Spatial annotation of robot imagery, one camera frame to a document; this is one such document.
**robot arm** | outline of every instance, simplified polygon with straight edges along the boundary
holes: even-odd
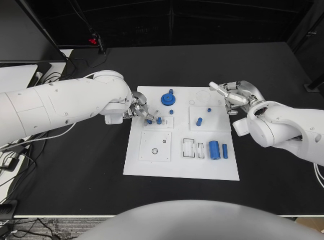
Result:
[[[252,135],[262,147],[288,150],[297,157],[324,166],[324,111],[295,109],[265,101],[256,87],[246,81],[223,85],[210,83],[210,90],[226,99],[230,115],[242,108],[247,117],[233,123],[237,135]]]
[[[93,79],[81,78],[0,93],[0,146],[33,134],[106,116],[107,124],[148,113],[146,98],[130,92],[123,76],[100,71]]]

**black tabletop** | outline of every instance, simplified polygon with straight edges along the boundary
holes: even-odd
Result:
[[[104,60],[97,49],[77,49],[72,58],[90,65]],[[108,49],[107,61],[77,65],[80,78],[100,70],[123,74],[137,86],[205,87],[210,81],[249,81],[265,99],[294,108],[324,109],[318,93],[285,43],[130,47]],[[234,122],[243,112],[230,116]],[[77,123],[46,141],[38,169],[13,194],[16,215],[116,215],[171,200],[213,200],[242,204],[278,215],[324,215],[324,190],[312,163],[286,150],[258,145],[231,131],[240,181],[123,175],[132,120],[106,125],[104,116]],[[49,132],[61,134],[66,127]],[[33,156],[42,141],[35,143]]]

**small blue part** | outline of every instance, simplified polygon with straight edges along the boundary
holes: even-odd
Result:
[[[174,96],[174,91],[169,89],[169,92],[162,95],[161,102],[162,105],[171,106],[175,103],[175,96]]]
[[[197,126],[201,125],[201,122],[203,122],[203,118],[200,117],[198,120],[197,120]]]
[[[210,147],[210,158],[211,158],[211,160],[221,159],[218,142],[217,141],[210,141],[208,142],[208,147]]]
[[[227,145],[221,144],[221,148],[223,148],[223,158],[227,159],[229,158]]]

